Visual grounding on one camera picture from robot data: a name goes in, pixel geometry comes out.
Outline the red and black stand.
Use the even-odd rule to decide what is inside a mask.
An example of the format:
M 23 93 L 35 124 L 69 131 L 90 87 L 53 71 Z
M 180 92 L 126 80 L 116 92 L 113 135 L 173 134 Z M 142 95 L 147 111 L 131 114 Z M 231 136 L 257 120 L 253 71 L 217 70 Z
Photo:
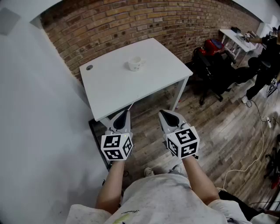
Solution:
M 280 184 L 280 134 L 276 137 L 276 146 L 272 148 L 271 154 L 265 155 L 265 158 L 268 158 L 269 162 L 266 167 L 264 179 L 269 178 L 271 180 L 271 189 L 274 189 Z

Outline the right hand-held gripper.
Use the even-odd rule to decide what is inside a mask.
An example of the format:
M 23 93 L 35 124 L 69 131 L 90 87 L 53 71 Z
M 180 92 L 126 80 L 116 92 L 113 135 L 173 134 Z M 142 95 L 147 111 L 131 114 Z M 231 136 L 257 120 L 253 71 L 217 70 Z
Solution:
M 184 117 L 171 110 L 160 110 L 159 121 L 166 141 L 166 148 L 179 159 L 188 156 L 197 158 L 200 138 L 194 126 L 186 123 Z

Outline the white table leg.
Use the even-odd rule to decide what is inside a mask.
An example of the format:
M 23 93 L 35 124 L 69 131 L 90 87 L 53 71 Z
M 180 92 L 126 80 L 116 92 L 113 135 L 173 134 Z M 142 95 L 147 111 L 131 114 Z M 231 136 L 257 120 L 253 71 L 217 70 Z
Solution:
M 173 98 L 173 106 L 172 106 L 172 110 L 174 111 L 180 98 L 181 98 L 181 95 L 182 93 L 184 92 L 184 89 L 186 87 L 186 84 L 187 84 L 187 81 L 188 81 L 188 77 L 186 77 L 184 80 L 181 80 L 178 82 L 178 86 L 176 88 L 176 91 L 175 91 L 175 95 L 174 95 L 174 98 Z

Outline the white side table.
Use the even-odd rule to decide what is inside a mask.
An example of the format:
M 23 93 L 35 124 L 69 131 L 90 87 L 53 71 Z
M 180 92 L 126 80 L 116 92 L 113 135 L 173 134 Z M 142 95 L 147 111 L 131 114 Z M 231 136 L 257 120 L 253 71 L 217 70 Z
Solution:
M 219 32 L 223 34 L 221 42 L 224 45 L 224 49 L 227 50 L 235 60 L 241 51 L 245 52 L 245 55 L 239 62 L 238 67 L 241 65 L 247 54 L 257 48 L 258 44 L 246 42 L 241 33 L 235 33 L 231 29 L 220 29 Z

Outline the black office chair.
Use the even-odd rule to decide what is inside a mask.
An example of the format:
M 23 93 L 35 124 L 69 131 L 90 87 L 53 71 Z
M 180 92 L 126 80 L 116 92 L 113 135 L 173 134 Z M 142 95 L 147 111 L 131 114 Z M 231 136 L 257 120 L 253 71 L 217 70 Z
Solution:
M 195 73 L 203 83 L 203 95 L 199 101 L 201 105 L 205 103 L 209 90 L 218 97 L 220 102 L 223 101 L 222 94 L 229 92 L 230 85 L 238 79 L 235 68 L 232 67 L 236 61 L 229 51 L 225 50 L 207 56 L 203 53 L 204 49 L 204 47 L 195 48 L 192 57 Z

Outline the red bag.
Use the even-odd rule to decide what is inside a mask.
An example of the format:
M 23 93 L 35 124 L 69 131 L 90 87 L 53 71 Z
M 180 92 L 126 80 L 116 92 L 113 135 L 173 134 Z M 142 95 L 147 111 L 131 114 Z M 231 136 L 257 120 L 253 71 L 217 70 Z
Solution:
M 213 56 L 224 51 L 224 44 L 218 39 L 211 38 L 205 41 L 204 48 L 207 56 Z

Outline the person's right forearm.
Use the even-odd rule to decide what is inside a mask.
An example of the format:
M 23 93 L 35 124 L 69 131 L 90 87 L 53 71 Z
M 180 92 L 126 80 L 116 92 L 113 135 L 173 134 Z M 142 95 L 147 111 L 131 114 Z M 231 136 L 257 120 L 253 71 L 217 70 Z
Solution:
M 218 190 L 193 156 L 182 159 L 193 192 L 209 205 L 219 200 Z

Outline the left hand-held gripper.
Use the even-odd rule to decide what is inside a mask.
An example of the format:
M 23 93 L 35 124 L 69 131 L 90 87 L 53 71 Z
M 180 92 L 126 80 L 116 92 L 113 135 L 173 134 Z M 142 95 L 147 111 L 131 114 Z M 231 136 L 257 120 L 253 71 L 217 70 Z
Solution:
M 129 110 L 116 114 L 101 137 L 101 151 L 108 161 L 125 161 L 132 152 L 131 117 Z

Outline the person's left forearm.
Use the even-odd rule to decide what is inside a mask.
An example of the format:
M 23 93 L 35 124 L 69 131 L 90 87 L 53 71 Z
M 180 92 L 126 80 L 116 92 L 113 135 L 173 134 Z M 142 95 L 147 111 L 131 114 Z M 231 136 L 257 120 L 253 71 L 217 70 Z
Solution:
M 114 161 L 96 201 L 96 209 L 114 214 L 119 207 L 125 161 Z

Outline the white cup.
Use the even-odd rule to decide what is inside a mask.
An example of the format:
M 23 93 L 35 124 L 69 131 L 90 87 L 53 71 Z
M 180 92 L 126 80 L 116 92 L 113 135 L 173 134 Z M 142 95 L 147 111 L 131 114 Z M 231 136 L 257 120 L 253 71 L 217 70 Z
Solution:
M 131 71 L 138 71 L 145 64 L 146 60 L 136 56 L 128 61 L 128 66 Z

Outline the person's white speckled shirt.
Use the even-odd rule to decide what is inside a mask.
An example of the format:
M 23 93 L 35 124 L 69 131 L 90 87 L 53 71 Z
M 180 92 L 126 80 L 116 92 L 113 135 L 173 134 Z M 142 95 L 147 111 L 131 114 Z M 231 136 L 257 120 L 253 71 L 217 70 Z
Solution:
M 142 178 L 124 192 L 114 213 L 72 205 L 66 224 L 251 224 L 235 201 L 205 205 L 189 180 L 176 174 Z

